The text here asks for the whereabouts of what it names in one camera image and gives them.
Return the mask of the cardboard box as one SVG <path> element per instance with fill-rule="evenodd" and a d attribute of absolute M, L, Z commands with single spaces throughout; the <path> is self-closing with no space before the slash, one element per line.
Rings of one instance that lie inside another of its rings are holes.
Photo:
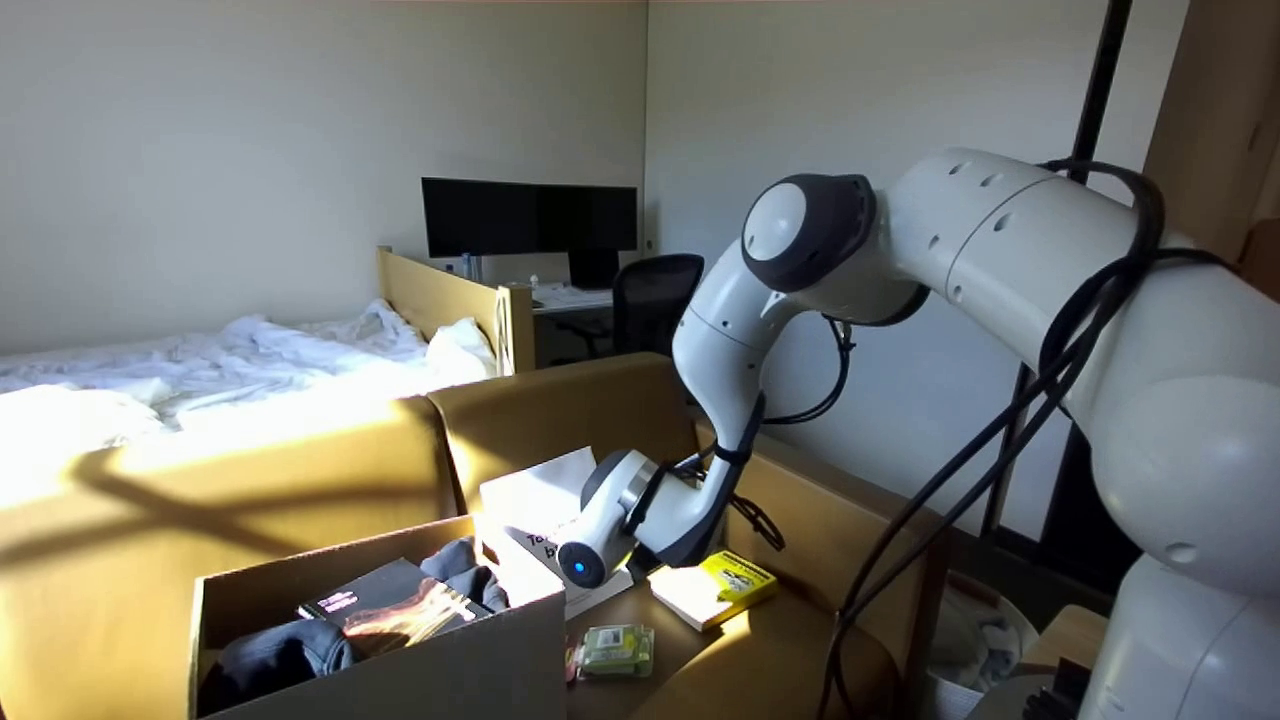
<path fill-rule="evenodd" d="M 218 652 L 297 619 L 358 577 L 403 559 L 420 562 L 471 539 L 509 607 L 330 676 L 209 712 L 200 689 Z M 566 720 L 564 585 L 492 521 L 465 515 L 205 577 L 195 589 L 189 720 Z"/>

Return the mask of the black office chair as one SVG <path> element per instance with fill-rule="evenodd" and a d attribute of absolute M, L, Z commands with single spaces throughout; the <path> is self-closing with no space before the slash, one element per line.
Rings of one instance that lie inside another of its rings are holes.
<path fill-rule="evenodd" d="M 558 324 L 585 343 L 589 357 L 652 352 L 671 355 L 675 331 L 698 288 L 705 259 L 691 252 L 644 258 L 622 268 L 612 288 L 613 316 L 607 327 L 563 322 Z"/>

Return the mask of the desk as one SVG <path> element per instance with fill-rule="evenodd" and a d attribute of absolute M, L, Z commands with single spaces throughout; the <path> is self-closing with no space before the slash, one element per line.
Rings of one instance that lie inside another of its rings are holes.
<path fill-rule="evenodd" d="M 540 284 L 532 290 L 532 319 L 539 368 L 603 357 L 613 350 L 609 290 Z"/>

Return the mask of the black monitor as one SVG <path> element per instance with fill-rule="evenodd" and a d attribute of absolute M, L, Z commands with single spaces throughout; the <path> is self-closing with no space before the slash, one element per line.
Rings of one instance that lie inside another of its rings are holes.
<path fill-rule="evenodd" d="M 604 290 L 640 246 L 635 187 L 448 177 L 420 187 L 433 259 L 562 254 L 572 284 Z"/>

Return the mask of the yellow book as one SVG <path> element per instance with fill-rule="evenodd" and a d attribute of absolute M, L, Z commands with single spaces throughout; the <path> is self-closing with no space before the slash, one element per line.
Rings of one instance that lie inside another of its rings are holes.
<path fill-rule="evenodd" d="M 764 568 L 731 550 L 721 550 L 696 566 L 654 571 L 648 587 L 691 628 L 708 632 L 772 598 L 780 583 Z"/>

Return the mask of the green packet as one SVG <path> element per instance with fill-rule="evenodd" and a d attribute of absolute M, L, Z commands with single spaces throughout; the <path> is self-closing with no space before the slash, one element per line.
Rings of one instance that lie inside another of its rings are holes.
<path fill-rule="evenodd" d="M 650 676 L 655 642 L 655 630 L 640 624 L 591 626 L 573 652 L 573 676 L 576 679 Z"/>

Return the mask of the black book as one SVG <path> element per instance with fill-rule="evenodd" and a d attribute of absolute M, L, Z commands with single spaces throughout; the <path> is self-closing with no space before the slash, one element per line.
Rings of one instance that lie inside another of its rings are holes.
<path fill-rule="evenodd" d="M 303 602 L 296 612 L 339 629 L 360 659 L 430 641 L 492 616 L 489 609 L 406 559 Z"/>

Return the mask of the wooden bed with white bedding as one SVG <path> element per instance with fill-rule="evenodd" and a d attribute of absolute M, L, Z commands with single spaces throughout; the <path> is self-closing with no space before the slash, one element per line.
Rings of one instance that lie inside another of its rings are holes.
<path fill-rule="evenodd" d="M 159 340 L 0 357 L 0 479 L 184 432 L 424 396 L 529 370 L 535 297 L 376 251 L 353 316 L 262 314 Z"/>

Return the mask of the dark blue clothes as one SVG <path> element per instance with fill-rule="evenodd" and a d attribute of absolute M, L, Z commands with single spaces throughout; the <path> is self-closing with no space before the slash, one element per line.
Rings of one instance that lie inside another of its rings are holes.
<path fill-rule="evenodd" d="M 453 539 L 421 562 L 410 562 L 492 615 L 509 609 L 509 596 L 492 566 L 479 561 L 471 537 Z M 196 714 L 204 717 L 225 711 L 366 660 L 332 624 L 298 616 L 242 635 L 221 650 L 198 687 Z"/>

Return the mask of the black pole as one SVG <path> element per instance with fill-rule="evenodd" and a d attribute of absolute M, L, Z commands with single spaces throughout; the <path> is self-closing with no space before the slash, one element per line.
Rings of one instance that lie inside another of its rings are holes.
<path fill-rule="evenodd" d="M 1070 159 L 1073 160 L 1091 161 L 1094 159 L 1132 6 L 1133 0 L 1108 0 L 1107 3 L 1070 151 Z M 1025 425 L 1027 409 L 1032 401 L 1030 384 L 1034 379 L 1033 370 L 1021 364 L 1018 369 L 1012 395 L 1012 401 L 1018 402 L 1018 414 L 1011 416 L 1004 428 L 1000 452 L 996 459 L 996 468 L 1000 470 L 1000 474 L 989 487 L 978 532 L 978 537 L 983 541 L 992 538 L 1000 528 L 1005 496 L 1011 483 L 1014 462 L 1016 460 L 1014 446 L 1019 439 L 1030 437 Z"/>

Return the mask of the wooden wardrobe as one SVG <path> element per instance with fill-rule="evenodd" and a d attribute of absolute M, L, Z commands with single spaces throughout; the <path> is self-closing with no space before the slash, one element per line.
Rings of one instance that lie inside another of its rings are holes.
<path fill-rule="evenodd" d="M 1190 0 L 1146 174 L 1171 227 L 1280 302 L 1280 0 Z"/>

